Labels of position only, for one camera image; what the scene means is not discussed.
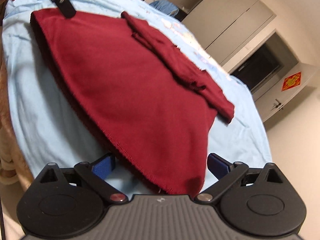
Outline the dark red knit garment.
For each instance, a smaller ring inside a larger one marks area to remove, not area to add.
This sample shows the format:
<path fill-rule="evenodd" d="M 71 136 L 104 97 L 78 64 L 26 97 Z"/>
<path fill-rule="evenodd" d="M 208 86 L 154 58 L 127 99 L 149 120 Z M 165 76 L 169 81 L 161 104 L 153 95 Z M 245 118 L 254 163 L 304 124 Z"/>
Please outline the dark red knit garment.
<path fill-rule="evenodd" d="M 234 105 L 210 74 L 145 20 L 57 9 L 30 25 L 45 64 L 96 139 L 154 191 L 197 195 L 208 133 Z"/>

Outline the white bedroom door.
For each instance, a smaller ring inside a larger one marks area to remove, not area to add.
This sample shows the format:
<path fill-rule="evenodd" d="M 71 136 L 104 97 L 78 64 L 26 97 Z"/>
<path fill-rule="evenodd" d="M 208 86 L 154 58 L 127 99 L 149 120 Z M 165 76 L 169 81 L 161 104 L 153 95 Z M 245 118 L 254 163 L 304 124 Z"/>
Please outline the white bedroom door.
<path fill-rule="evenodd" d="M 283 81 L 286 77 L 302 72 L 301 83 L 299 86 L 281 91 Z M 297 63 L 287 74 L 277 81 L 269 90 L 263 92 L 255 99 L 255 105 L 263 122 L 267 121 L 278 111 L 280 111 L 291 99 L 293 99 L 312 79 L 312 77 L 319 72 L 319 67 L 306 63 Z M 272 110 L 275 99 L 278 99 L 283 106 L 281 109 Z"/>

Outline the blue clothing pile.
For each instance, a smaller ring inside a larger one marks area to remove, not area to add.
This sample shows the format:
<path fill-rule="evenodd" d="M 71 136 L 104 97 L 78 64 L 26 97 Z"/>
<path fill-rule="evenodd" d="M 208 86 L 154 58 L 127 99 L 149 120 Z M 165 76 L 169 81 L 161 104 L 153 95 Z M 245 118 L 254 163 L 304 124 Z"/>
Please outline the blue clothing pile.
<path fill-rule="evenodd" d="M 179 8 L 168 0 L 156 0 L 151 2 L 149 5 L 157 9 L 158 11 L 172 17 L 175 17 L 179 12 Z"/>

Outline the light blue bed sheet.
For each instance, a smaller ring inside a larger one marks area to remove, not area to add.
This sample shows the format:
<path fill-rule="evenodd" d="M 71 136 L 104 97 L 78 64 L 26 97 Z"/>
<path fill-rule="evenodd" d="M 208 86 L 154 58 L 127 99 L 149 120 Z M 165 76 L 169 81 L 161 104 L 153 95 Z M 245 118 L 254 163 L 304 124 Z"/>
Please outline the light blue bed sheet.
<path fill-rule="evenodd" d="M 263 122 L 247 86 L 228 75 L 182 23 L 142 0 L 71 2 L 78 10 L 112 17 L 126 11 L 167 35 L 198 68 L 211 75 L 235 107 L 230 124 L 215 119 L 209 132 L 208 151 L 251 167 L 263 167 L 272 160 Z M 33 35 L 31 13 L 51 7 L 51 0 L 14 0 L 7 3 L 4 14 L 1 98 L 9 100 L 3 108 L 10 111 L 9 126 L 14 134 L 6 140 L 15 143 L 9 153 L 24 188 L 49 162 L 72 167 L 81 161 L 94 161 L 104 153 L 57 87 Z"/>

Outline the beige fuzzy garment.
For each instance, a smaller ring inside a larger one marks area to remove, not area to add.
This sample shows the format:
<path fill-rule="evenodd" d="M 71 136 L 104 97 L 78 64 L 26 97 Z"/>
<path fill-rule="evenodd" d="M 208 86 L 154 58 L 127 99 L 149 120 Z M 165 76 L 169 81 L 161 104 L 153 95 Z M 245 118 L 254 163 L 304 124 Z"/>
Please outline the beige fuzzy garment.
<path fill-rule="evenodd" d="M 9 117 L 1 117 L 1 183 L 19 182 L 25 191 L 33 180 L 29 167 L 18 146 Z"/>

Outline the red fu door decoration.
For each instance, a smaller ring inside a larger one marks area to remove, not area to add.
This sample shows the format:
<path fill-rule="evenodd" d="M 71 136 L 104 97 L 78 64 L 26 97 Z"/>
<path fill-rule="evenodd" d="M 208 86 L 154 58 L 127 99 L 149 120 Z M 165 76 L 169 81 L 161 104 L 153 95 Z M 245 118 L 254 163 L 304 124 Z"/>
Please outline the red fu door decoration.
<path fill-rule="evenodd" d="M 302 72 L 297 72 L 295 74 L 292 74 L 286 77 L 283 81 L 281 91 L 285 91 L 285 90 L 299 86 L 301 83 L 301 78 L 302 78 Z"/>

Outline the grey built-in wardrobe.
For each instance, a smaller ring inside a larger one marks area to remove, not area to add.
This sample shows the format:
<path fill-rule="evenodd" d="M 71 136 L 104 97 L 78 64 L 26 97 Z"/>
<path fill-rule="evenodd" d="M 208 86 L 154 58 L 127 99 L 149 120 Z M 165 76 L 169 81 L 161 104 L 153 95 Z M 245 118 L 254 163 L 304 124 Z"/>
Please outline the grey built-in wardrobe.
<path fill-rule="evenodd" d="M 224 65 L 275 14 L 261 0 L 168 0 L 184 12 L 182 23 L 202 48 Z"/>

